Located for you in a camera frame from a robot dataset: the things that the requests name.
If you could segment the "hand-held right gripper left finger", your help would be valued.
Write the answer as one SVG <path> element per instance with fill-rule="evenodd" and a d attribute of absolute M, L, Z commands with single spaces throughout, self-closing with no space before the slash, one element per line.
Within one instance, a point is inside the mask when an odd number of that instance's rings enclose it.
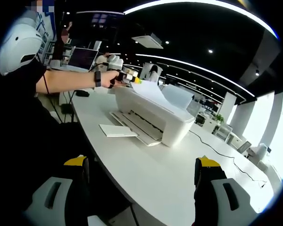
<path fill-rule="evenodd" d="M 87 226 L 90 192 L 86 156 L 70 159 L 32 195 L 24 216 L 33 226 Z"/>

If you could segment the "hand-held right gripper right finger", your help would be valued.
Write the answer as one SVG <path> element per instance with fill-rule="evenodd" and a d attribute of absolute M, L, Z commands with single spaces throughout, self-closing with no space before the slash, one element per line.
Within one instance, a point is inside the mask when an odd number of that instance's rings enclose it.
<path fill-rule="evenodd" d="M 250 195 L 216 161 L 196 158 L 194 184 L 195 226 L 248 226 L 257 217 Z"/>

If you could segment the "person's left hand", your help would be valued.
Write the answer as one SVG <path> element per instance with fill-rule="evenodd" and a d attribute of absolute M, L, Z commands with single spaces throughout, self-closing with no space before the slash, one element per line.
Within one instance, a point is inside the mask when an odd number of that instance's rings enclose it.
<path fill-rule="evenodd" d="M 117 81 L 117 77 L 119 76 L 118 71 L 107 71 L 101 74 L 101 86 L 111 89 L 114 87 L 126 87 L 126 84 Z"/>

